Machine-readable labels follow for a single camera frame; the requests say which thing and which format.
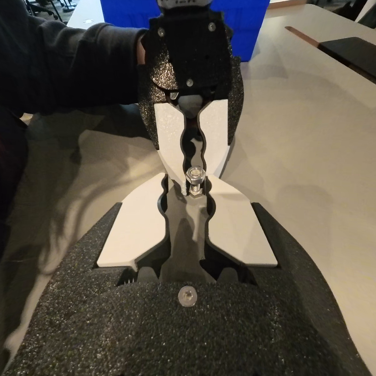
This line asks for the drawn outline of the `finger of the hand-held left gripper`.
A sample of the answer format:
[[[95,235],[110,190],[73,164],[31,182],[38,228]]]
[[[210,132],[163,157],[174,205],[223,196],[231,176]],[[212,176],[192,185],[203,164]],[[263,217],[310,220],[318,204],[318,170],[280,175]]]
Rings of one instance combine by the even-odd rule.
[[[185,155],[182,151],[182,136],[186,128],[183,112],[171,103],[154,104],[158,154],[171,180],[186,190],[186,175],[183,169]]]
[[[230,150],[228,145],[228,99],[209,102],[198,114],[203,138],[201,157],[207,175],[220,178]]]

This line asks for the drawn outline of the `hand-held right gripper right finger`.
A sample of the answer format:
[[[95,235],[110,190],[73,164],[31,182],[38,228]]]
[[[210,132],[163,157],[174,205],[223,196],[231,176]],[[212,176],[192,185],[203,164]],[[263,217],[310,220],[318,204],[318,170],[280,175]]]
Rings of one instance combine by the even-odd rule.
[[[246,267],[276,267],[277,259],[248,197],[214,175],[206,182],[205,257]]]

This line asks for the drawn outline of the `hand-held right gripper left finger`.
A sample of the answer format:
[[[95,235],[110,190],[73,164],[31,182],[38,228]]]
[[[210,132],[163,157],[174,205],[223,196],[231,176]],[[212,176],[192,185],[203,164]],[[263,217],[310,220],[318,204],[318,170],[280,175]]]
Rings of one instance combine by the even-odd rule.
[[[167,210],[168,176],[159,173],[122,201],[102,251],[98,267],[150,267],[160,272],[170,257]]]

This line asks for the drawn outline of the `person's left forearm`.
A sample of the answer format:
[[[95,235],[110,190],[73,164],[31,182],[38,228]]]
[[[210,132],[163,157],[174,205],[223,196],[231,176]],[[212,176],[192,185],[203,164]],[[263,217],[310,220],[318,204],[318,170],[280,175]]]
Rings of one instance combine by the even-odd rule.
[[[21,63],[26,71],[17,73],[16,113],[139,102],[136,46],[143,33],[108,23],[86,30],[57,21],[31,26]]]

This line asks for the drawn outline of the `person's left hand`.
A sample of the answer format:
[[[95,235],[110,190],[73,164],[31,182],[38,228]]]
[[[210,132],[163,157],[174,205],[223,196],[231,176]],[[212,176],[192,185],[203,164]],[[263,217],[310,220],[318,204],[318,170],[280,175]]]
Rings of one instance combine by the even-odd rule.
[[[145,33],[141,34],[137,40],[137,46],[136,46],[136,56],[137,56],[137,64],[138,65],[144,65],[145,64],[145,49],[142,44],[142,40]]]

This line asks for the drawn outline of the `blue plastic bin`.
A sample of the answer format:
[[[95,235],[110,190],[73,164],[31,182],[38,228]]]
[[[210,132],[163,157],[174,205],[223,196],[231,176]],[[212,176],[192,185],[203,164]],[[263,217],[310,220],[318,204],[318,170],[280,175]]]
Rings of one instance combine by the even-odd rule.
[[[214,0],[210,8],[224,13],[233,30],[232,52],[242,62],[251,59],[264,20],[267,0]],[[105,22],[117,27],[148,28],[149,19],[161,13],[154,0],[101,0]]]

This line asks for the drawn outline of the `person's dark jacket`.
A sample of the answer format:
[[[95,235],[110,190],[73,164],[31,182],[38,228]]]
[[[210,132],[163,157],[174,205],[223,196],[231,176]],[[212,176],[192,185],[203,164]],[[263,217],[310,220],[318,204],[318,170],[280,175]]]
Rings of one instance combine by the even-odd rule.
[[[28,158],[26,126],[9,110],[0,109],[0,256],[2,257],[9,227],[6,224],[17,186]]]

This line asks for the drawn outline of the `black mat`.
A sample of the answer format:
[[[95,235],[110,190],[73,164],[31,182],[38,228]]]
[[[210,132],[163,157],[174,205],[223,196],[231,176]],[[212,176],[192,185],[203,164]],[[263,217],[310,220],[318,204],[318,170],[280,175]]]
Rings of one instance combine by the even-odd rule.
[[[319,50],[355,72],[375,81],[376,46],[359,37],[349,37],[322,42]]]

